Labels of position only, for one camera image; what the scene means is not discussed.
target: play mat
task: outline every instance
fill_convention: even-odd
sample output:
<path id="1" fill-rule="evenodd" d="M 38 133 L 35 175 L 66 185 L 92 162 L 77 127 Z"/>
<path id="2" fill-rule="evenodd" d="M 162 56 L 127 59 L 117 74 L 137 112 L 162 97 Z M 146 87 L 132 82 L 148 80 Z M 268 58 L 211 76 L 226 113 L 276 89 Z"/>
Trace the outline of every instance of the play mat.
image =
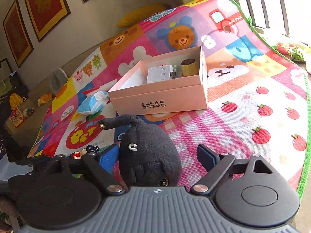
<path id="1" fill-rule="evenodd" d="M 194 46 L 206 56 L 208 109 L 141 116 L 176 145 L 183 167 L 179 184 L 189 188 L 206 174 L 196 159 L 202 143 L 238 158 L 262 155 L 301 197 L 310 163 L 304 70 L 265 43 L 232 0 L 194 0 L 104 42 L 53 100 L 29 156 L 70 155 L 88 144 L 119 142 L 128 127 L 100 130 L 97 124 L 117 115 L 111 103 L 93 116 L 76 112 L 87 94 L 111 88 L 139 60 Z M 152 100 L 144 106 L 158 104 Z"/>

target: green mat edge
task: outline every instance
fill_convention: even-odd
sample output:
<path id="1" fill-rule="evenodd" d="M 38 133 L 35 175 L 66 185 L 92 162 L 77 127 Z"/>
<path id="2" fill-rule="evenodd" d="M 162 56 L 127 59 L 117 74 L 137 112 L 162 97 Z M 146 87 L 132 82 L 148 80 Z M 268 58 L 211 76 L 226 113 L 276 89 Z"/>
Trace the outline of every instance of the green mat edge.
<path id="1" fill-rule="evenodd" d="M 231 1 L 234 5 L 237 6 L 238 10 L 241 12 L 243 15 L 245 21 L 249 24 L 251 30 L 253 33 L 256 34 L 256 36 L 272 51 L 274 51 L 276 54 L 280 55 L 284 59 L 290 61 L 291 63 L 295 64 L 293 61 L 285 57 L 283 54 L 279 53 L 276 49 L 274 49 L 272 46 L 270 46 L 256 31 L 254 26 L 252 25 L 252 19 L 251 18 L 246 18 L 245 14 L 243 13 L 240 5 L 238 5 L 234 0 L 229 0 Z M 304 156 L 304 165 L 302 168 L 302 173 L 300 177 L 300 181 L 298 184 L 297 192 L 299 195 L 300 200 L 302 199 L 302 196 L 304 194 L 304 189 L 306 188 L 307 185 L 307 180 L 308 180 L 308 175 L 309 175 L 309 170 L 310 170 L 310 162 L 311 162 L 311 100 L 310 100 L 310 92 L 309 92 L 309 84 L 308 84 L 308 78 L 306 75 L 304 75 L 304 81 L 306 84 L 306 94 L 307 94 L 307 104 L 308 104 L 308 137 L 307 137 L 307 148 Z"/>

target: open box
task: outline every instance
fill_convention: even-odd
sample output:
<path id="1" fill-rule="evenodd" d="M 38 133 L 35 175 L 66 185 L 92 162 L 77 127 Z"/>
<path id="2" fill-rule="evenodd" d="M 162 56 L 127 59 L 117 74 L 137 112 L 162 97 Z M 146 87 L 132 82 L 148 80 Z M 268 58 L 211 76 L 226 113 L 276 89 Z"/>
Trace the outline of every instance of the open box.
<path id="1" fill-rule="evenodd" d="M 181 62 L 195 59 L 199 74 L 182 77 Z M 177 77 L 146 84 L 148 68 L 177 65 Z M 146 115 L 207 108 L 207 68 L 200 46 L 139 61 L 108 92 L 119 115 Z"/>

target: yellow pillow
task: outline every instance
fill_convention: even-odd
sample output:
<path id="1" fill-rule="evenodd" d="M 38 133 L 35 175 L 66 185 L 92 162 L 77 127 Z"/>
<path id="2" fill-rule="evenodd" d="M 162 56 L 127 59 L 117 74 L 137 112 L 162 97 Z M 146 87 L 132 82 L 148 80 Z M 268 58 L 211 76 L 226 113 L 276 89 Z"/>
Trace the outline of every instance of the yellow pillow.
<path id="1" fill-rule="evenodd" d="M 119 28 L 128 28 L 140 21 L 152 16 L 155 13 L 169 9 L 171 6 L 161 3 L 150 3 L 144 7 L 137 8 L 126 13 L 117 24 Z"/>

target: white device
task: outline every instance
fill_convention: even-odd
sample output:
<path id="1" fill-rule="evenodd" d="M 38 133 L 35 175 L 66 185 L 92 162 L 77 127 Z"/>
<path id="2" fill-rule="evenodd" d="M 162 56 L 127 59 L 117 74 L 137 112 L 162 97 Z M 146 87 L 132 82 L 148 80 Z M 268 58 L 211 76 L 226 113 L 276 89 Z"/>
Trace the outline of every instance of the white device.
<path id="1" fill-rule="evenodd" d="M 148 69 L 147 84 L 170 80 L 175 76 L 175 73 L 174 67 L 171 65 L 150 67 Z"/>

